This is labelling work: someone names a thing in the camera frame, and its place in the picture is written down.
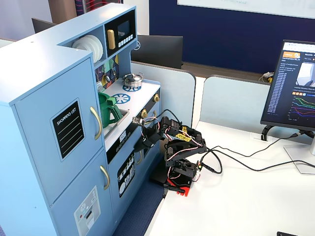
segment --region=line graph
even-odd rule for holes
[[[315,103],[308,102],[303,98],[295,98],[292,102],[291,113],[298,114],[300,117],[315,117]]]

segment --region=computer monitor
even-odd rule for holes
[[[55,26],[55,23],[50,23],[47,21],[42,21],[36,18],[32,18],[31,21],[33,22],[33,27],[34,27],[34,31],[35,33],[39,33],[42,32],[46,29],[51,28],[52,26]]]
[[[131,51],[131,60],[161,65],[176,69],[182,68],[183,37],[138,35],[139,50]]]
[[[315,131],[315,43],[283,42],[261,124]],[[292,160],[315,165],[312,145],[285,145]],[[315,174],[313,167],[296,164],[303,174]]]

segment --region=green watering can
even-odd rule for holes
[[[116,123],[123,115],[118,109],[116,104],[116,98],[110,97],[105,93],[98,93],[100,113],[102,116],[103,128],[106,128],[109,124]],[[110,119],[110,114],[113,114],[114,119]]]

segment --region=desk divider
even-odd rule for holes
[[[260,118],[270,85],[233,77],[214,75],[205,80],[200,121],[261,134]],[[273,127],[268,135],[289,137],[296,129]],[[306,135],[292,139],[311,144]]]
[[[142,72],[144,79],[160,82],[161,112],[171,110],[184,125],[191,127],[196,78],[189,71],[142,62],[131,63],[131,72]],[[172,114],[163,115],[175,119]]]

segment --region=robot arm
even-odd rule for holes
[[[167,176],[169,187],[172,190],[177,189],[182,195],[184,193],[187,195],[197,169],[200,170],[202,166],[199,161],[191,163],[186,158],[197,153],[207,152],[201,133],[168,117],[163,117],[161,122],[147,128],[142,119],[133,118],[132,122],[142,127],[142,137],[134,146],[135,152],[153,147],[166,136],[168,143],[164,158],[166,167],[169,167]]]

